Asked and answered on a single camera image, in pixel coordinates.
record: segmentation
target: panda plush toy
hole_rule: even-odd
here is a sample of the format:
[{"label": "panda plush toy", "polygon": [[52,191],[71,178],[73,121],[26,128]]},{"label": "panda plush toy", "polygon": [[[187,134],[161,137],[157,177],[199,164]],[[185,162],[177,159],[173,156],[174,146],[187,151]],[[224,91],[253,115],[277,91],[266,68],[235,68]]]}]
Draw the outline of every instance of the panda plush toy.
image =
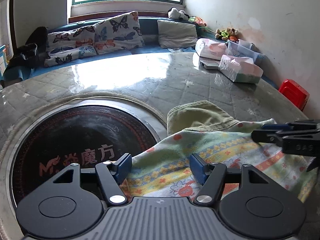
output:
[{"label": "panda plush toy", "polygon": [[185,11],[181,10],[181,11],[178,11],[177,8],[171,8],[169,11],[168,11],[168,16],[169,16],[169,19],[174,19],[174,20],[184,20],[184,21],[188,21],[190,16],[188,14],[186,14]]}]

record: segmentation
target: blue sofa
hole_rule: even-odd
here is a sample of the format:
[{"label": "blue sofa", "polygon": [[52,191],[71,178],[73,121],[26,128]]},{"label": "blue sofa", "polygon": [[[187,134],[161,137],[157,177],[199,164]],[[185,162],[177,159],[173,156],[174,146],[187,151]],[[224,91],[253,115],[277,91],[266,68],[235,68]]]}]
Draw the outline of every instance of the blue sofa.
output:
[{"label": "blue sofa", "polygon": [[[170,50],[168,50],[168,49],[162,49],[158,43],[157,20],[160,20],[160,19],[178,22],[177,20],[171,20],[168,18],[139,17],[141,33],[142,33],[143,39],[145,41],[145,46],[142,48],[131,49],[131,50],[119,50],[119,51],[115,51],[112,53],[97,55],[94,57],[86,57],[83,59],[76,59],[71,62],[67,62],[67,63],[61,64],[61,65],[56,65],[56,66],[52,66],[52,67],[41,66],[41,67],[36,67],[34,69],[30,69],[30,68],[24,67],[24,66],[13,67],[13,68],[7,69],[4,72],[4,75],[1,79],[1,85],[2,85],[2,87],[5,87],[5,86],[10,85],[11,83],[20,82],[20,81],[26,80],[28,78],[32,78],[32,77],[41,75],[43,73],[47,73],[49,71],[55,70],[55,69],[59,69],[59,68],[70,66],[70,65],[80,64],[80,63],[84,63],[84,62],[94,61],[94,60],[98,60],[98,59],[103,59],[103,58],[120,57],[120,56],[125,56],[125,55],[142,54],[142,53],[170,52]],[[74,30],[74,29],[77,29],[77,28],[80,28],[83,26],[93,25],[97,22],[100,22],[101,20],[104,20],[104,19],[97,19],[97,20],[68,24],[68,25],[50,30],[49,33],[70,31],[70,30]],[[196,23],[188,22],[188,21],[179,21],[179,22],[194,24],[196,26],[197,34],[198,34],[198,36],[200,36],[200,29]],[[193,48],[182,49],[182,51],[195,52],[195,50]]]}]

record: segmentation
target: metal screw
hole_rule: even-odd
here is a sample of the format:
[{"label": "metal screw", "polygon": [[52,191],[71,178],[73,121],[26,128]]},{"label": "metal screw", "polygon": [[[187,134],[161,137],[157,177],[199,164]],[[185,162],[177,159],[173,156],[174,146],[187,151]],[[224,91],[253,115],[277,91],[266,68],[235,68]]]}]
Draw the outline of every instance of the metal screw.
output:
[{"label": "metal screw", "polygon": [[201,196],[198,196],[196,200],[200,203],[209,203],[212,201],[212,197],[207,195],[201,195]]},{"label": "metal screw", "polygon": [[112,203],[122,203],[125,201],[125,197],[121,195],[113,195],[109,198]]}]

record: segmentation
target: window sill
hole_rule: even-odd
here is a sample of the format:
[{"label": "window sill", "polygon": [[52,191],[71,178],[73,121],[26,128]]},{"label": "window sill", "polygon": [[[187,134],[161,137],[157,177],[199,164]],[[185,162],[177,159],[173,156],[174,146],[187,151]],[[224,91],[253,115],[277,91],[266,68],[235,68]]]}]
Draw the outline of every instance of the window sill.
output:
[{"label": "window sill", "polygon": [[150,11],[150,12],[168,12],[172,7],[178,10],[184,10],[185,5],[149,1],[149,0],[108,0],[97,1],[71,6],[71,17],[81,16],[93,13],[114,12],[114,11]]}]

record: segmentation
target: wooden trim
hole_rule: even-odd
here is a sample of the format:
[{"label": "wooden trim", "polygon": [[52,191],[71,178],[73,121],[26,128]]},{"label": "wooden trim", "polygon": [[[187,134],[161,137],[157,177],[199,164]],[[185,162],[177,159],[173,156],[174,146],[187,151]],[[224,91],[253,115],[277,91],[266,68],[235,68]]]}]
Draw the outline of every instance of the wooden trim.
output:
[{"label": "wooden trim", "polygon": [[[103,18],[110,18],[115,17],[120,14],[128,13],[131,11],[116,11],[116,12],[101,12],[101,13],[91,13],[85,15],[79,15],[70,17],[68,19],[68,23],[76,23],[88,20],[96,20],[96,19],[103,19]],[[138,11],[139,16],[142,17],[161,17],[161,18],[168,18],[168,12],[148,12],[148,11]]]},{"label": "wooden trim", "polygon": [[14,31],[14,20],[13,20],[13,0],[9,0],[9,26],[10,26],[10,36],[13,53],[17,51],[17,41],[16,33]]}]

